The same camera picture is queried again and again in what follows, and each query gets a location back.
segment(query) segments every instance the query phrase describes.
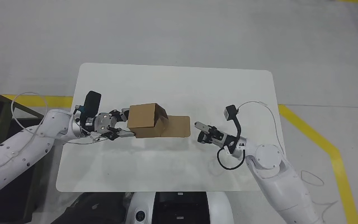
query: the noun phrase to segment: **white cable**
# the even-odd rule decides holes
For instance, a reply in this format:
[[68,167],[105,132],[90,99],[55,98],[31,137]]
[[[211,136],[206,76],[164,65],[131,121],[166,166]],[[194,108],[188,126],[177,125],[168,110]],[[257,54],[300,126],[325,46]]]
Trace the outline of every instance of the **white cable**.
[[276,138],[277,138],[277,141],[279,142],[279,145],[280,145],[280,147],[281,147],[282,154],[284,155],[284,154],[285,154],[285,151],[284,151],[284,148],[282,147],[281,142],[280,142],[280,140],[279,140],[279,134],[277,133],[276,119],[275,119],[275,116],[274,116],[273,112],[272,112],[271,109],[267,106],[267,104],[265,104],[264,102],[260,102],[260,101],[247,101],[247,102],[244,102],[243,104],[241,104],[241,105],[237,108],[238,112],[239,112],[239,109],[240,109],[241,106],[243,106],[243,105],[245,105],[245,104],[248,104],[248,103],[251,103],[251,102],[255,102],[255,103],[257,103],[257,104],[260,104],[260,105],[266,107],[266,108],[270,111],[270,113],[271,113],[271,115],[272,115],[272,118],[274,119],[274,123],[275,123]]
[[[14,112],[13,105],[14,105],[14,103],[15,103],[15,100],[16,100],[19,96],[21,96],[21,95],[23,95],[23,94],[34,94],[34,95],[37,95],[37,96],[39,96],[39,97],[41,97],[41,98],[43,99],[43,101],[44,101],[44,103],[45,103],[45,105],[46,105],[45,115],[44,115],[44,117],[41,119],[39,125],[37,125],[37,128],[35,129],[34,132],[31,132],[30,130],[26,129],[26,128],[18,121],[17,117],[15,116],[15,112]],[[32,142],[32,140],[34,139],[35,136],[39,136],[39,135],[37,134],[37,131],[39,130],[40,126],[42,125],[42,123],[43,123],[43,121],[44,121],[44,119],[45,119],[45,117],[46,117],[46,115],[47,115],[47,113],[48,113],[48,108],[49,108],[49,107],[48,107],[48,103],[47,103],[47,101],[46,101],[46,98],[45,98],[43,95],[40,95],[40,94],[35,93],[35,92],[23,92],[23,93],[21,93],[21,94],[16,95],[15,98],[12,100],[12,102],[11,102],[11,107],[10,107],[10,111],[11,111],[12,117],[14,118],[14,120],[16,121],[16,123],[17,123],[23,130],[25,130],[25,131],[27,131],[27,132],[29,132],[29,133],[32,134],[30,140],[19,150],[19,152],[18,152],[18,154],[17,154],[16,156],[18,156],[18,155],[21,153],[21,151],[22,151],[26,146],[28,146],[28,145],[30,144],[30,142]],[[54,137],[49,137],[49,136],[44,136],[44,137],[61,140],[61,141],[63,141],[63,142],[69,143],[69,144],[94,144],[94,143],[102,142],[102,141],[105,141],[105,140],[108,139],[108,138],[105,138],[105,139],[103,139],[103,140],[99,140],[99,139],[101,138],[101,137],[99,137],[99,136],[96,136],[96,138],[93,138],[93,137],[91,136],[91,133],[90,133],[90,132],[88,132],[88,131],[86,131],[85,129],[83,129],[79,124],[77,124],[77,122],[75,122],[75,123],[76,123],[76,125],[78,125],[78,126],[81,128],[81,130],[83,130],[83,131],[85,131],[85,132],[87,132],[87,133],[89,134],[89,137],[92,138],[92,142],[91,142],[91,143],[66,142],[66,141],[64,141],[64,140],[62,140],[62,139],[60,139],[60,138],[54,138]],[[11,158],[9,158],[8,161],[6,161],[6,162],[0,164],[0,167],[2,167],[2,166],[4,166],[5,164],[7,164],[7,163],[8,163],[9,161],[11,161],[12,158],[14,158],[14,157],[11,157]]]

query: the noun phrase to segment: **box flap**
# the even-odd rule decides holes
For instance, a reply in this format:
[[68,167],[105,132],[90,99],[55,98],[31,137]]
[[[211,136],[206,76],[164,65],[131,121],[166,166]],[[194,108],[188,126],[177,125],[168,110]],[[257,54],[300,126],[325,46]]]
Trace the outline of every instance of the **box flap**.
[[132,105],[129,107],[128,128],[154,127],[155,103]]

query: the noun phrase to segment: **cable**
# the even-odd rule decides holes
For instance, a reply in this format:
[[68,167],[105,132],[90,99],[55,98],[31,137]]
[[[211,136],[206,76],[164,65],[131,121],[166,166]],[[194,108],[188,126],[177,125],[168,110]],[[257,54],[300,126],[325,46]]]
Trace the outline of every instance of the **cable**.
[[[14,104],[15,100],[16,100],[19,96],[21,96],[21,95],[23,95],[23,94],[35,94],[35,95],[38,95],[38,96],[40,96],[40,97],[44,100],[45,105],[46,105],[46,113],[45,113],[45,116],[41,119],[40,124],[37,126],[37,128],[35,129],[34,132],[31,132],[31,131],[27,130],[22,124],[20,124],[20,122],[17,120],[17,117],[14,115],[13,104]],[[46,117],[46,114],[47,114],[47,112],[48,112],[48,103],[47,103],[45,97],[43,97],[43,96],[40,95],[40,94],[37,94],[37,93],[35,93],[35,92],[23,92],[23,93],[18,94],[17,96],[15,96],[15,98],[12,100],[11,106],[10,106],[10,111],[11,111],[11,114],[12,114],[14,120],[17,122],[17,124],[18,124],[23,130],[26,130],[27,132],[30,132],[30,133],[32,134],[32,136],[31,136],[31,138],[29,139],[29,141],[27,141],[27,143],[18,151],[18,154],[16,155],[16,156],[18,156],[18,155],[21,153],[21,151],[22,151],[27,145],[29,145],[30,142],[32,142],[32,140],[34,139],[34,137],[37,135],[36,133],[37,133],[37,131],[39,130],[39,128],[40,128],[41,124],[43,123],[43,121],[44,121],[44,119],[45,119],[45,117]],[[6,165],[6,164],[7,164],[8,162],[10,162],[10,161],[12,160],[12,158],[14,158],[14,157],[11,157],[11,158],[9,158],[9,160],[7,160],[6,162],[0,164],[0,167]]]
[[[44,115],[44,117],[41,119],[39,125],[37,125],[37,128],[35,129],[34,132],[31,132],[30,130],[28,130],[27,128],[25,128],[25,127],[18,121],[17,117],[15,116],[15,110],[14,110],[14,108],[13,108],[13,105],[14,105],[16,99],[17,99],[19,96],[23,95],[23,94],[34,94],[34,95],[37,95],[37,96],[39,96],[39,97],[41,97],[41,98],[43,99],[43,101],[44,101],[44,103],[45,103],[45,105],[46,105],[45,115]],[[47,103],[47,101],[46,101],[46,98],[45,98],[43,95],[40,95],[40,94],[38,94],[38,93],[35,93],[35,92],[23,92],[23,93],[18,94],[18,95],[15,96],[15,98],[11,101],[11,107],[10,107],[11,114],[12,114],[14,120],[16,121],[16,123],[17,123],[23,130],[25,130],[25,131],[31,133],[32,136],[31,136],[31,138],[29,139],[29,141],[18,151],[18,154],[17,154],[16,156],[13,156],[13,157],[9,158],[9,160],[7,160],[6,162],[0,164],[0,167],[4,166],[4,165],[6,165],[8,162],[10,162],[10,161],[12,160],[12,158],[17,157],[17,156],[21,153],[21,151],[22,151],[25,147],[27,147],[27,146],[32,142],[32,140],[34,139],[35,136],[40,136],[40,135],[37,134],[37,131],[39,130],[40,126],[42,125],[42,123],[43,123],[43,121],[44,121],[44,119],[45,119],[45,117],[46,117],[46,115],[47,115],[47,113],[48,113],[48,108],[49,108],[49,107],[48,107],[48,103]],[[81,130],[83,130],[83,131],[89,133],[89,137],[92,138],[92,142],[91,142],[91,143],[67,142],[67,141],[64,141],[64,140],[62,140],[62,139],[60,139],[60,138],[54,138],[54,137],[49,137],[49,136],[43,136],[43,137],[61,140],[61,141],[65,142],[65,143],[69,143],[69,144],[94,144],[94,143],[102,142],[102,141],[105,141],[105,140],[108,139],[108,138],[106,138],[106,137],[101,137],[101,136],[96,136],[96,138],[93,138],[93,137],[91,136],[91,133],[90,133],[90,132],[88,132],[88,131],[86,131],[85,129],[83,129],[79,124],[77,124],[77,122],[75,122],[75,123],[76,123],[76,125],[78,125],[78,126],[81,128]]]
[[[314,183],[311,183],[311,182],[309,182],[309,181],[304,180],[304,179],[303,179],[303,172],[306,172],[306,173],[308,173],[308,174],[311,174],[312,176],[314,176],[315,178],[317,178],[319,181],[321,181],[322,184],[314,184]],[[316,176],[316,175],[314,175],[314,174],[312,174],[311,172],[306,171],[306,170],[301,170],[301,180],[302,180],[303,182],[306,182],[307,184],[310,184],[310,185],[313,185],[313,186],[324,186],[324,181],[323,181],[321,178],[319,178],[318,176]],[[315,201],[313,201],[313,200],[311,200],[311,201],[312,201],[313,204],[317,204],[317,205],[319,205],[319,206],[327,206],[327,207],[323,210],[323,212],[322,212],[322,214],[321,214],[321,219],[322,219],[323,223],[326,222],[326,221],[324,220],[324,218],[323,218],[325,212],[328,211],[334,204],[336,204],[336,203],[338,202],[338,200],[336,200],[336,201],[334,201],[334,202],[327,202],[327,203],[318,203],[318,202],[315,202]]]
[[267,110],[270,111],[271,115],[272,115],[272,118],[274,119],[274,123],[275,123],[275,132],[276,132],[276,138],[277,138],[277,141],[279,142],[279,145],[280,145],[280,148],[281,148],[281,152],[282,154],[284,155],[285,154],[285,151],[284,151],[284,148],[282,147],[281,145],[281,142],[279,140],[279,134],[277,133],[277,124],[276,124],[276,119],[275,119],[275,116],[273,114],[273,112],[271,111],[271,109],[267,106],[267,104],[265,104],[264,102],[260,102],[260,101],[247,101],[247,102],[244,102],[243,104],[241,104],[238,108],[237,108],[237,111],[239,112],[239,109],[241,106],[245,105],[245,104],[248,104],[248,103],[251,103],[251,102],[255,102],[257,104],[260,104],[262,106],[264,106]]
[[220,148],[220,149],[218,150],[218,153],[216,154],[216,158],[218,159],[218,162],[219,162],[220,166],[222,166],[222,168],[224,168],[224,169],[226,169],[226,170],[235,170],[235,169],[239,168],[239,167],[244,163],[244,161],[245,161],[245,150],[242,150],[242,160],[241,160],[241,162],[239,163],[239,165],[237,165],[237,166],[235,166],[235,167],[227,168],[227,167],[224,166],[224,165],[222,164],[222,162],[220,161],[219,154],[220,154],[220,151],[221,151],[221,150],[224,150],[224,147],[222,147],[222,148]]

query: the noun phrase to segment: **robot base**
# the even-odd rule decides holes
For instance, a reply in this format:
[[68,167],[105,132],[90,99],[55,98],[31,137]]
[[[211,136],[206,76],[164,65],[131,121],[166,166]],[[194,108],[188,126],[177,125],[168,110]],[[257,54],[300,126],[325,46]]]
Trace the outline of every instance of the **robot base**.
[[125,223],[234,224],[234,218],[224,192],[137,192]]

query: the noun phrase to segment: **black cable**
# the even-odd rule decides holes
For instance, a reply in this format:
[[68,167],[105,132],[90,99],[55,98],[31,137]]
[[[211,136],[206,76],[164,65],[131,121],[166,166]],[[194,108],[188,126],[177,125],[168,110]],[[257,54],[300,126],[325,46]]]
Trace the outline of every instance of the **black cable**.
[[239,168],[239,167],[244,163],[244,161],[245,161],[245,150],[242,150],[242,160],[241,160],[241,162],[239,163],[239,165],[237,165],[237,166],[235,166],[235,167],[227,168],[226,166],[224,166],[224,165],[222,164],[222,162],[220,161],[220,158],[219,158],[220,151],[223,150],[223,149],[224,149],[224,147],[220,148],[219,151],[218,151],[218,153],[216,154],[216,157],[217,157],[217,159],[218,159],[218,162],[219,162],[220,166],[222,166],[222,168],[224,168],[224,169],[226,169],[226,170],[235,170],[235,169]]

